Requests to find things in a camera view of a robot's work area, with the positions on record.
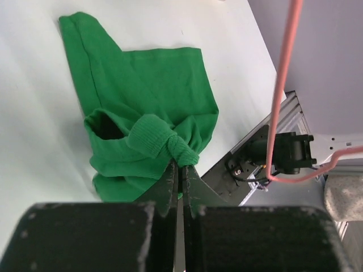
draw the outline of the green cloth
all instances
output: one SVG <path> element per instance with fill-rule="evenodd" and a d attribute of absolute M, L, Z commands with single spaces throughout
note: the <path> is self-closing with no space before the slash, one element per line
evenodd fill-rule
<path fill-rule="evenodd" d="M 60 28 L 102 200 L 134 201 L 172 158 L 197 164 L 218 117 L 200 49 L 123 52 L 82 12 Z"/>

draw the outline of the white panel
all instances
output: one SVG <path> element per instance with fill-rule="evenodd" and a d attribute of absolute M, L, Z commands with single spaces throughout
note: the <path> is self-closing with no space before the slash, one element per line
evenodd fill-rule
<path fill-rule="evenodd" d="M 0 248 L 37 201 L 95 201 L 58 17 L 96 17 L 122 50 L 202 49 L 220 117 L 202 175 L 269 114 L 275 68 L 245 0 L 2 0 Z"/>

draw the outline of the gray fabric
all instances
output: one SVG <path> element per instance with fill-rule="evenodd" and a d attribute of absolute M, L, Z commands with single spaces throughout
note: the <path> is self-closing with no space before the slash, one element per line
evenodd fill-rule
<path fill-rule="evenodd" d="M 329 175 L 324 202 L 335 221 L 363 220 L 363 176 Z"/>

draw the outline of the pink wire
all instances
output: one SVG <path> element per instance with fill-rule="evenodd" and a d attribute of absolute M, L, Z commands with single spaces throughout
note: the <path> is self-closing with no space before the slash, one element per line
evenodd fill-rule
<path fill-rule="evenodd" d="M 266 157 L 266 174 L 269 180 L 279 181 L 279 182 L 300 182 L 305 181 L 307 179 L 314 178 L 318 175 L 321 175 L 331 169 L 333 169 L 338 162 L 339 157 L 343 155 L 350 155 L 355 153 L 363 152 L 363 146 L 358 146 L 354 148 L 347 148 L 343 150 L 335 151 L 331 157 L 329 163 L 325 164 L 323 167 L 319 168 L 318 170 L 310 173 L 304 177 L 300 178 L 280 178 L 277 176 L 271 175 L 271 166 L 272 166 L 272 154 L 273 154 L 273 145 L 275 144 L 275 135 L 276 135 L 276 128 L 278 123 L 278 114 L 281 108 L 281 100 L 284 94 L 284 87 L 286 82 L 286 77 L 288 74 L 291 53 L 293 50 L 293 45 L 296 36 L 296 30 L 299 23 L 299 17 L 302 9 L 303 0 L 291 0 L 290 8 L 289 8 L 289 16 L 286 22 L 284 39 L 282 42 L 281 54 L 280 54 L 280 63 L 278 65 L 277 70 L 277 78 L 275 84 L 275 92 L 273 94 L 273 102 L 272 102 L 272 115 L 271 115 L 271 123 L 268 130 L 268 142 L 267 142 L 267 157 Z"/>

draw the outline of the purple-gray wall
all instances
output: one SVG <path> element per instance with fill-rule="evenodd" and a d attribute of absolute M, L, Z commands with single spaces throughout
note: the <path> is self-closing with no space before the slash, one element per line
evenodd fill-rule
<path fill-rule="evenodd" d="M 276 67 L 289 1 L 249 3 Z M 285 90 L 312 133 L 363 133 L 362 0 L 304 1 Z"/>

